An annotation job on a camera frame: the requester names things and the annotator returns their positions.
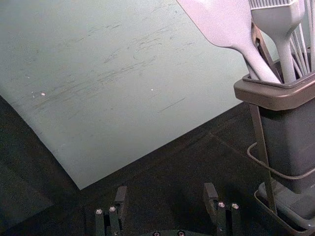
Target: kitchen utensil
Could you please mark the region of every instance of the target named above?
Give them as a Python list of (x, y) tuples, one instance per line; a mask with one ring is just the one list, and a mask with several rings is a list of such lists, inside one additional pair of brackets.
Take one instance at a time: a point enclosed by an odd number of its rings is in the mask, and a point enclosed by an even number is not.
[(249, 0), (249, 3), (255, 24), (276, 44), (284, 81), (295, 81), (290, 37), (304, 16), (304, 0)]
[(247, 1), (178, 0), (178, 3), (209, 42), (239, 51), (261, 80), (280, 83), (252, 43)]
[(310, 0), (306, 0), (306, 9), (307, 9), (307, 16), (309, 20), (309, 31), (310, 31), (310, 40), (311, 40), (311, 71), (315, 70), (315, 45), (314, 45), (314, 21), (313, 17), (315, 16), (314, 13), (314, 3), (310, 2)]
[(297, 30), (293, 31), (292, 37), (291, 37), (291, 38), (293, 38), (293, 42), (294, 42), (295, 47), (296, 47), (296, 50), (297, 50), (297, 54), (295, 54), (295, 56), (300, 58), (300, 61), (301, 61), (301, 64), (302, 64), (301, 70), (304, 72), (304, 75), (307, 75), (308, 72), (307, 72), (305, 60), (304, 60), (304, 58), (303, 58), (303, 53), (302, 53), (301, 45), (300, 45), (299, 39), (298, 39), (298, 37), (297, 37), (296, 31), (297, 31)]
[(299, 32), (300, 32), (300, 37), (301, 37), (301, 42), (302, 42), (302, 49), (303, 49), (304, 61), (306, 64), (306, 70), (307, 70), (307, 73), (309, 74), (311, 72), (311, 69), (310, 69), (309, 57), (307, 56), (305, 40), (304, 40), (304, 35), (303, 35), (303, 29), (302, 29), (301, 24), (299, 24)]
[(257, 50), (259, 51), (259, 54), (262, 56), (264, 61), (270, 67), (272, 72), (281, 81), (279, 72), (277, 71), (277, 69), (274, 65), (274, 62), (273, 62), (273, 60), (269, 54), (268, 48), (266, 46), (264, 38), (262, 37), (260, 29), (255, 25), (253, 20), (252, 20), (252, 42), (253, 42), (254, 46), (257, 48)]
[(290, 45), (291, 45), (291, 48), (293, 50), (293, 53), (296, 55), (296, 62), (297, 62), (297, 65), (298, 65), (298, 68), (300, 69), (300, 71), (302, 72), (302, 76), (305, 75), (305, 72), (303, 70), (303, 66), (302, 66), (302, 63), (301, 63), (301, 59), (300, 57), (298, 56), (298, 53), (297, 53), (297, 49), (296, 49), (296, 46), (292, 40), (292, 38), (290, 38)]

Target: black surface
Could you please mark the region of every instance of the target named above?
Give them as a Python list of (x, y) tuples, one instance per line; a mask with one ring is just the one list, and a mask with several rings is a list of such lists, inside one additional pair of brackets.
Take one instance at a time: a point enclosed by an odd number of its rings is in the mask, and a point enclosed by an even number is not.
[(0, 233), (78, 193), (52, 153), (0, 97)]
[(261, 169), (246, 156), (254, 142), (249, 108), (242, 103), (83, 189), (78, 204), (53, 206), (6, 235), (95, 235), (95, 209), (108, 208), (121, 185), (129, 196), (125, 235), (171, 229), (214, 234), (202, 199), (203, 183), (212, 182), (222, 201), (241, 206), (245, 235), (285, 236), (254, 200), (263, 182)]

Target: utensil holder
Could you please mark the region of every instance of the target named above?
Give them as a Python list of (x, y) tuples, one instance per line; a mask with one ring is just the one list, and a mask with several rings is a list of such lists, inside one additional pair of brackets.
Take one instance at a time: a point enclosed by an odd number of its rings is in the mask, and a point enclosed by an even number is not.
[[(315, 73), (290, 84), (251, 80), (234, 85), (235, 96), (258, 106), (269, 166), (289, 177), (315, 168)], [(315, 184), (315, 172), (300, 179), (271, 173), (295, 193)]]

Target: silicone brush bristles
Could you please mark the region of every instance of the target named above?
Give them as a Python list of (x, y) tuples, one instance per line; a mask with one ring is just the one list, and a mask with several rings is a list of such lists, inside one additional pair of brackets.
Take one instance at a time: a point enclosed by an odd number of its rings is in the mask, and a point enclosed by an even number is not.
[(249, 0), (251, 10), (259, 8), (277, 7), (291, 5), (297, 0)]

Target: spatula handle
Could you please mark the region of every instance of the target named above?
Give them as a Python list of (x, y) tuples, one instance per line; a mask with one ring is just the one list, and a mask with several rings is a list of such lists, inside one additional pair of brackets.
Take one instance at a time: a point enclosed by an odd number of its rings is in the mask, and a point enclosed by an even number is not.
[(260, 80), (281, 84), (279, 79), (275, 76), (252, 43), (249, 43), (240, 52), (243, 54), (245, 60), (249, 63)]

